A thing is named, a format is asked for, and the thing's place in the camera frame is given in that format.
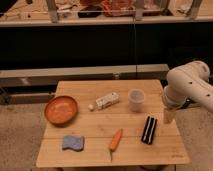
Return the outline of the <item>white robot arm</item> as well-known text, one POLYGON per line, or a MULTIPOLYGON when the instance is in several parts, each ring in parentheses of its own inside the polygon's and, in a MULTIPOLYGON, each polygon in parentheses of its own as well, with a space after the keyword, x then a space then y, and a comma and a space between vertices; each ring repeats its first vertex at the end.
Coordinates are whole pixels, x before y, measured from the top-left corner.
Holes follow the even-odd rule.
POLYGON ((213 85, 209 84, 210 69, 205 62, 193 61, 168 71, 162 102, 163 120, 170 124, 187 99, 191 99, 213 113, 213 85))

